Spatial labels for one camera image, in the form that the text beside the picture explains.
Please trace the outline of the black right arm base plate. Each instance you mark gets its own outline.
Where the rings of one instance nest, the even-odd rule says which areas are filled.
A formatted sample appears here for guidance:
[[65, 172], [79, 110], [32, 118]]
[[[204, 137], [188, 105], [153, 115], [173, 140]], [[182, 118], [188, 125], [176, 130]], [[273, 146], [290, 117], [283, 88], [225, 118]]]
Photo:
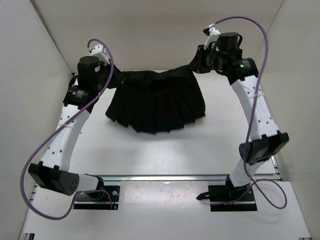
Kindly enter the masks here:
[[256, 212], [258, 210], [255, 195], [250, 188], [234, 191], [226, 184], [209, 183], [208, 190], [200, 193], [198, 201], [209, 200], [211, 212]]

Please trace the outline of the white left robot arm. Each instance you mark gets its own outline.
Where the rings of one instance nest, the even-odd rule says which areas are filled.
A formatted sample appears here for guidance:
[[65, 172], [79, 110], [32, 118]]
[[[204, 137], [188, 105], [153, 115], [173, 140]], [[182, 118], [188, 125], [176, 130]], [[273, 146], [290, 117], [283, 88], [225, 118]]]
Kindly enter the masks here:
[[72, 173], [69, 169], [78, 137], [108, 80], [110, 70], [110, 61], [105, 56], [80, 58], [78, 74], [70, 80], [63, 99], [56, 128], [58, 133], [50, 140], [39, 163], [28, 167], [28, 173], [41, 188], [67, 196], [87, 191], [93, 199], [104, 195], [105, 187], [100, 177]]

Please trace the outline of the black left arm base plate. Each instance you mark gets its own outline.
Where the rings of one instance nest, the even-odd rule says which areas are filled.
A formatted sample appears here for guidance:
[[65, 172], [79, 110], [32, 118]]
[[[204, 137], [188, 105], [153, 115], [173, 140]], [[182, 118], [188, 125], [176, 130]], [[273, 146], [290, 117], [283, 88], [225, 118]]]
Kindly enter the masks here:
[[75, 210], [110, 210], [119, 209], [121, 183], [119, 181], [102, 181], [98, 183], [98, 192], [82, 193], [76, 196]]

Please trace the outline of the black pleated skirt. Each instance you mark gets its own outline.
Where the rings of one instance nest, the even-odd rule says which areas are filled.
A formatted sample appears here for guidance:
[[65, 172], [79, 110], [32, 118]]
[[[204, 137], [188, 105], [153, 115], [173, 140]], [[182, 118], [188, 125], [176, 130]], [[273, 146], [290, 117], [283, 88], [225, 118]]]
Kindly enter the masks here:
[[206, 115], [202, 91], [188, 65], [162, 72], [115, 68], [108, 89], [115, 93], [106, 117], [137, 133], [181, 130]]

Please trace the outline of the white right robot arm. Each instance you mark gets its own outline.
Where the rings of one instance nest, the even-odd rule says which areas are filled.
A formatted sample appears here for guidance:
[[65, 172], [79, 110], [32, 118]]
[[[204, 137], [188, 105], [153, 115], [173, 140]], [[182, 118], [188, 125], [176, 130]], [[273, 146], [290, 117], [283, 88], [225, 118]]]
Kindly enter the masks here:
[[255, 61], [243, 58], [242, 36], [214, 29], [204, 32], [207, 40], [198, 46], [192, 70], [198, 74], [215, 71], [227, 77], [248, 123], [246, 140], [239, 145], [240, 160], [225, 180], [224, 195], [234, 201], [249, 190], [253, 175], [285, 146], [289, 135], [281, 132], [271, 116]]

